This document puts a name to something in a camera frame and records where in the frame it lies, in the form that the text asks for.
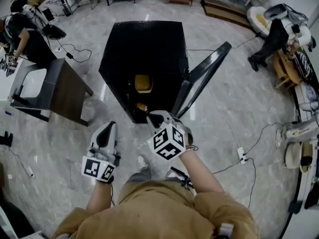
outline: outlet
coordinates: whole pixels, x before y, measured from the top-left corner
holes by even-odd
[[[239,147],[239,148],[237,149],[237,154],[238,154],[240,163],[241,163],[242,165],[245,164],[247,161],[246,161],[246,157],[245,157],[244,148],[243,148],[243,147]]]

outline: white box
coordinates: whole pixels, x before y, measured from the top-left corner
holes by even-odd
[[[108,161],[87,156],[82,158],[82,175],[99,181],[108,182],[115,168],[116,166]]]
[[[148,140],[153,154],[171,161],[185,152],[185,132],[168,124],[151,139]]]

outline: gray floor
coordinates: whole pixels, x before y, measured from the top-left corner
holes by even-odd
[[[13,175],[12,180],[6,180],[5,195],[21,208],[36,230],[48,236],[74,207],[86,206],[94,183],[80,174],[82,155],[86,154],[92,132],[108,121],[118,124],[119,149],[123,157],[115,175],[115,198],[128,177],[138,170],[136,158],[140,153],[151,162],[156,178],[162,178],[171,165],[183,169],[179,160],[167,164],[150,154],[146,145],[150,137],[147,126],[130,121],[98,73],[113,23],[146,18],[181,21],[188,49],[216,49],[225,41],[237,46],[254,37],[248,29],[206,17],[197,3],[189,7],[166,4],[165,0],[138,0],[136,4],[117,2],[109,7],[100,3],[93,11],[88,6],[82,7],[61,21],[59,26],[67,32],[61,43],[72,43],[93,52],[91,59],[81,64],[67,59],[94,91],[94,97],[86,100],[83,109],[83,118],[90,120],[90,126],[86,128],[56,115],[46,123],[13,109],[9,109],[12,116],[0,115],[2,130],[14,134],[12,151],[35,173],[35,178],[28,179],[17,157],[1,147],[0,161],[6,173]],[[102,44],[79,46],[92,42]],[[262,39],[254,39],[232,49],[191,111],[182,118],[193,131],[198,155],[212,172],[238,160],[236,142],[223,117],[246,151],[255,143],[264,125],[284,123],[294,117],[291,95],[284,89],[274,89],[276,78],[271,66],[256,73],[247,62],[247,56],[257,51],[262,43]],[[58,47],[55,41],[51,44],[53,49]],[[85,52],[71,53],[77,60],[88,57]],[[64,52],[56,54],[65,57]],[[191,69],[209,54],[189,51]],[[259,144],[248,154],[257,166],[250,210],[262,238],[272,239],[279,235],[286,222],[297,181],[297,171],[282,168],[284,150],[275,148],[276,128],[265,129]],[[248,205],[254,180],[251,161],[216,176],[226,191]]]

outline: sleeve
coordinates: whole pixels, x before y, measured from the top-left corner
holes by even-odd
[[[227,193],[199,193],[195,209],[216,228],[223,223],[234,225],[233,239],[257,239],[259,231],[250,211]]]
[[[300,26],[301,37],[298,37],[300,47],[306,46],[311,41],[311,33],[309,28],[303,24]]]
[[[66,234],[74,234],[89,216],[91,216],[91,214],[88,211],[81,208],[75,208],[58,226],[52,239],[61,239],[64,238]]]

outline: open door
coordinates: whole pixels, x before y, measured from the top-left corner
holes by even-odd
[[[216,73],[231,48],[230,43],[224,42],[216,51],[205,58],[205,60],[185,76],[172,109],[172,114],[174,116],[181,118],[188,111]],[[196,84],[196,87],[198,85],[197,89],[192,93],[192,96],[188,96],[199,79],[201,79],[201,82]]]

